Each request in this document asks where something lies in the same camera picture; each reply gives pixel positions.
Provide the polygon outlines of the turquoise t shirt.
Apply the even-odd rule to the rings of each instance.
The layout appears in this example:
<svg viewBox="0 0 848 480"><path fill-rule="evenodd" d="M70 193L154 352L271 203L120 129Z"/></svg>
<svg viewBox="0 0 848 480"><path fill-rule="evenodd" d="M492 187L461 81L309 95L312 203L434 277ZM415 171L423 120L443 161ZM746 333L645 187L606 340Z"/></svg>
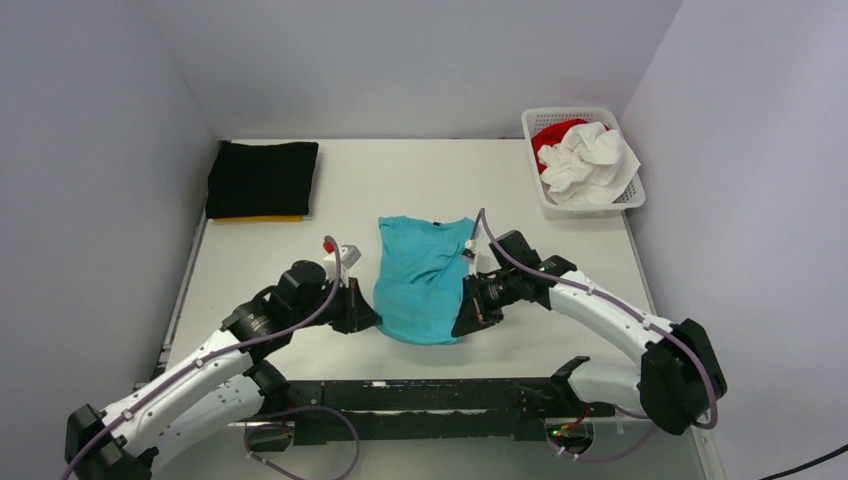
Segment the turquoise t shirt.
<svg viewBox="0 0 848 480"><path fill-rule="evenodd" d="M408 216L381 217L378 277L374 308L378 330L413 345L449 345L463 301L467 264L462 258L470 239L469 218L437 223Z"/></svg>

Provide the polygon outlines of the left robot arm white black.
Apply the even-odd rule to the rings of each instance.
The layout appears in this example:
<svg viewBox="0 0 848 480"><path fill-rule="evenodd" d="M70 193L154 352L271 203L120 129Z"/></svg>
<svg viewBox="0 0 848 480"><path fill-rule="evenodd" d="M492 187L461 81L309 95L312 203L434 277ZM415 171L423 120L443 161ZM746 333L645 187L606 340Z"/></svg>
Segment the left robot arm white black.
<svg viewBox="0 0 848 480"><path fill-rule="evenodd" d="M122 400L72 413L62 476L149 479L227 424L275 419L290 403L288 384L266 358L295 330L328 325L350 334L380 322L344 266L298 261L173 368Z"/></svg>

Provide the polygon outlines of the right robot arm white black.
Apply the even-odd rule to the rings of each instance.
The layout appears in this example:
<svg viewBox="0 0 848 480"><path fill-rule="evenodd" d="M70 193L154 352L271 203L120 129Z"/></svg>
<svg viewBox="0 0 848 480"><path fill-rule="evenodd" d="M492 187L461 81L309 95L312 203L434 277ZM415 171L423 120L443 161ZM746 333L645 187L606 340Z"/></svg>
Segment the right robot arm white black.
<svg viewBox="0 0 848 480"><path fill-rule="evenodd" d="M673 435L715 426L718 401L728 387L700 323L675 323L638 309L599 287L572 262L557 255L542 259L517 230L492 240L489 248L499 267L464 278L452 337L496 325L506 306L535 303L589 328L633 363L624 367L574 358L551 378L557 411L574 415L587 404L605 403L641 413Z"/></svg>

